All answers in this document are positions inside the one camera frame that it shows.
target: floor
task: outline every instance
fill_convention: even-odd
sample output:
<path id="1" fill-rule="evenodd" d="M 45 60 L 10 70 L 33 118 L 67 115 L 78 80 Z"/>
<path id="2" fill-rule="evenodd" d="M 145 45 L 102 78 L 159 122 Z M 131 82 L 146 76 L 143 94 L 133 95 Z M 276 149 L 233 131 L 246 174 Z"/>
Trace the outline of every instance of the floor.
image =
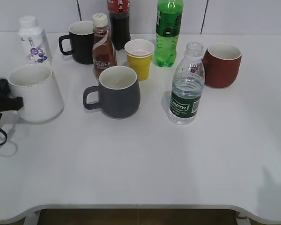
<path id="1" fill-rule="evenodd" d="M 12 225 L 23 225 L 20 220 Z M 43 210 L 38 225 L 237 225 L 232 210 Z M 251 221 L 251 225 L 260 225 Z"/>

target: white plastic bottle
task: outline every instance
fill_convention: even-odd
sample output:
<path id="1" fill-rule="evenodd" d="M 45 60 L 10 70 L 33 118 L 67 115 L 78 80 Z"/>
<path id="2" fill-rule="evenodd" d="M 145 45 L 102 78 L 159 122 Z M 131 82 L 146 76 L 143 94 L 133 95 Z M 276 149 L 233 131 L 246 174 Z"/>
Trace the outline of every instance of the white plastic bottle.
<path id="1" fill-rule="evenodd" d="M 44 28 L 40 27 L 34 16 L 24 16 L 20 20 L 18 35 L 21 38 L 28 63 L 51 65 L 52 56 Z"/>

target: green soda bottle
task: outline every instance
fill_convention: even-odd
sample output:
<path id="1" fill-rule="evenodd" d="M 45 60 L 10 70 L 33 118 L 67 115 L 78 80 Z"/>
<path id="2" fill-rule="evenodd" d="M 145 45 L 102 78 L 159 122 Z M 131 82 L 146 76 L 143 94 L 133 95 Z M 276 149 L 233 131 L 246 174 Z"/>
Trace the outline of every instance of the green soda bottle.
<path id="1" fill-rule="evenodd" d="M 158 1 L 154 61 L 159 67 L 171 67 L 175 62 L 182 11 L 183 0 Z"/>

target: yellow paper cup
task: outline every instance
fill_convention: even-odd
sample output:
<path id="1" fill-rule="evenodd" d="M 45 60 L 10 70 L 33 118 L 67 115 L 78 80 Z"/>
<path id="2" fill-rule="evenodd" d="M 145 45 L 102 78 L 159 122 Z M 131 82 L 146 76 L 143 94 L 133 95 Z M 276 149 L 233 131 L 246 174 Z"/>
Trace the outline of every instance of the yellow paper cup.
<path id="1" fill-rule="evenodd" d="M 149 77 L 154 50 L 154 45 L 143 39 L 131 40 L 125 45 L 130 68 L 135 70 L 139 81 L 144 81 Z"/>

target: tabletop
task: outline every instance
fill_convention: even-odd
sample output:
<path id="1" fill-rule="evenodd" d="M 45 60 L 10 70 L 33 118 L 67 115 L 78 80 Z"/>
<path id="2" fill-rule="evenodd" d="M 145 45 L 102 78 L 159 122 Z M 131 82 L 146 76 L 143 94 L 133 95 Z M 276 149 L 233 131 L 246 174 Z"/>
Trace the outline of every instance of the tabletop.
<path id="1" fill-rule="evenodd" d="M 50 208 L 215 208 L 281 224 L 281 36 L 181 35 L 175 65 L 152 64 L 138 112 L 115 120 L 84 109 L 83 91 L 97 85 L 93 66 L 62 56 L 61 35 L 48 39 L 64 111 L 39 125 L 3 113 L 0 223 Z M 242 63 L 230 87 L 204 87 L 196 119 L 179 126 L 167 115 L 171 82 L 191 41 L 235 45 Z M 24 64 L 22 55 L 16 33 L 0 33 L 0 77 Z"/>

